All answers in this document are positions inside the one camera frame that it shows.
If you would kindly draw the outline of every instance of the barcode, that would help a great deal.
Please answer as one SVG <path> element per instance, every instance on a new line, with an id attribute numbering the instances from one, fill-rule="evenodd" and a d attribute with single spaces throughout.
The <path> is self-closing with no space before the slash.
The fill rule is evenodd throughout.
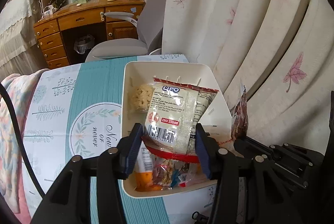
<path id="1" fill-rule="evenodd" d="M 186 180 L 186 174 L 181 174 L 178 176 L 180 182 L 184 182 Z"/>
<path id="2" fill-rule="evenodd" d="M 145 172 L 152 171 L 152 161 L 144 162 L 144 170 Z"/>
<path id="3" fill-rule="evenodd" d="M 156 126 L 153 127 L 152 125 L 149 125 L 147 129 L 147 134 L 151 137 L 155 137 L 168 143 L 173 143 L 175 132 L 168 129 Z"/>

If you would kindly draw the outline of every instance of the wooden desk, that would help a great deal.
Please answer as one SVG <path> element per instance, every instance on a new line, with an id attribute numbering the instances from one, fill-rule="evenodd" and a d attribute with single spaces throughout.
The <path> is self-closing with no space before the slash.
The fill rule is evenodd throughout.
<path id="1" fill-rule="evenodd" d="M 138 38 L 137 29 L 130 22 L 101 16 L 105 12 L 133 13 L 138 19 L 144 0 L 91 0 L 81 6 L 64 6 L 51 16 L 35 23 L 38 45 L 50 69 L 82 63 L 87 54 L 74 51 L 77 38 L 91 34 L 95 45 L 106 40 Z"/>

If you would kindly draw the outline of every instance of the blanket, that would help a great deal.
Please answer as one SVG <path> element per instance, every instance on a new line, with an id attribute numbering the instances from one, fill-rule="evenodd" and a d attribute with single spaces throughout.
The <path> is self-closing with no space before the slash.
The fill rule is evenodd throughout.
<path id="1" fill-rule="evenodd" d="M 21 133 L 29 99 L 33 95 L 40 76 L 48 69 L 31 75 L 12 74 L 1 83 L 7 90 L 14 105 Z M 18 205 L 18 161 L 21 160 L 14 128 L 3 98 L 0 98 L 0 192 L 13 213 L 19 213 Z"/>

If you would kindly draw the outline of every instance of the office chair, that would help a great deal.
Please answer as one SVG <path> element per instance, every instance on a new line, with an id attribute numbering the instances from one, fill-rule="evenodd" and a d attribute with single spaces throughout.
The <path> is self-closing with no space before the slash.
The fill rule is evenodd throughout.
<path id="1" fill-rule="evenodd" d="M 85 62 L 124 56 L 161 54 L 162 28 L 166 0 L 148 0 L 138 21 L 127 12 L 107 12 L 107 17 L 126 20 L 137 27 L 138 39 L 120 38 L 97 44 L 88 54 Z"/>

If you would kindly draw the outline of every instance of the metal screw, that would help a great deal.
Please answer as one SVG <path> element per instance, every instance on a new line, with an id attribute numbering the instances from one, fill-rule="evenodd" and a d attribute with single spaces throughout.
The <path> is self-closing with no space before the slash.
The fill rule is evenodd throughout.
<path id="1" fill-rule="evenodd" d="M 81 160 L 81 156 L 80 155 L 74 155 L 71 160 L 72 160 L 72 162 L 79 162 Z"/>
<path id="2" fill-rule="evenodd" d="M 219 153 L 219 154 L 222 154 L 222 155 L 226 155 L 226 154 L 228 153 L 228 151 L 227 151 L 227 149 L 225 149 L 225 148 L 220 148 L 220 149 L 218 150 L 218 153 Z"/>
<path id="3" fill-rule="evenodd" d="M 116 147 L 111 147 L 111 148 L 108 150 L 108 153 L 109 153 L 109 154 L 114 154 L 114 153 L 116 153 L 116 152 L 118 152 L 118 149 L 117 149 Z"/>
<path id="4" fill-rule="evenodd" d="M 263 159 L 262 156 L 257 155 L 257 156 L 255 156 L 255 161 L 256 161 L 256 162 L 259 162 L 259 163 L 262 163 L 262 162 L 264 161 L 264 159 Z"/>

